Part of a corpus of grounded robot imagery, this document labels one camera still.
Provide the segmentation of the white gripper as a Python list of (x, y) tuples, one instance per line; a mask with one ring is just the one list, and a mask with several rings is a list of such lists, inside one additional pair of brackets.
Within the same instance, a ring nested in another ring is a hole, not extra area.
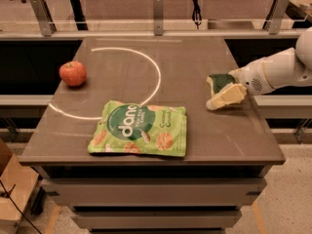
[(242, 68), (231, 70), (228, 74), (235, 79), (239, 78), (241, 84), (227, 84), (214, 94), (206, 103), (209, 110), (217, 110), (233, 103), (240, 103), (247, 95), (247, 90), (256, 96), (274, 91), (274, 88), (266, 80), (263, 58), (252, 61)]

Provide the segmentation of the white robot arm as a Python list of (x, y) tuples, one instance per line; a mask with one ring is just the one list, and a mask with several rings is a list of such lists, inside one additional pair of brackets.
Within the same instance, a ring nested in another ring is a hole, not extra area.
[(300, 34), (295, 47), (228, 73), (210, 74), (207, 83), (211, 87), (211, 98), (206, 103), (209, 110), (240, 103), (247, 94), (259, 96), (288, 86), (311, 86), (312, 27)]

